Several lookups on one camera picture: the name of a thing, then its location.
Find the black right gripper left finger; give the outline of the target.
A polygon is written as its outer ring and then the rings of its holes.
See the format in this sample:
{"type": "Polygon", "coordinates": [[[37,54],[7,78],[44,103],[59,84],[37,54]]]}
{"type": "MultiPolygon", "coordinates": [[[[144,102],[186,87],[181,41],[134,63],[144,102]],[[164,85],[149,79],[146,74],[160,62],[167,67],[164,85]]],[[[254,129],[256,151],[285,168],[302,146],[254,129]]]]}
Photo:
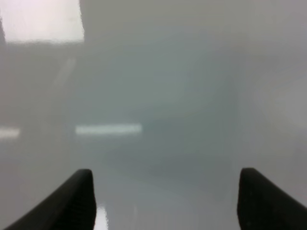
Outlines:
{"type": "Polygon", "coordinates": [[[93,173],[90,169],[79,169],[51,195],[6,229],[92,230],[95,218],[93,173]]]}

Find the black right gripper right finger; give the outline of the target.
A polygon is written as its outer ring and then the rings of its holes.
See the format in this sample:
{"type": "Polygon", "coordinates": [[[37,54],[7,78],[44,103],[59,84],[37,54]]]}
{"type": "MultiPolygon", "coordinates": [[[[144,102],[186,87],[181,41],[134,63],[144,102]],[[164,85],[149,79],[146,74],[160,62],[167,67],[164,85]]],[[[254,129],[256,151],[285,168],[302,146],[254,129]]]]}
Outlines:
{"type": "Polygon", "coordinates": [[[307,208],[254,168],[240,172],[236,212],[242,230],[307,228],[307,208]]]}

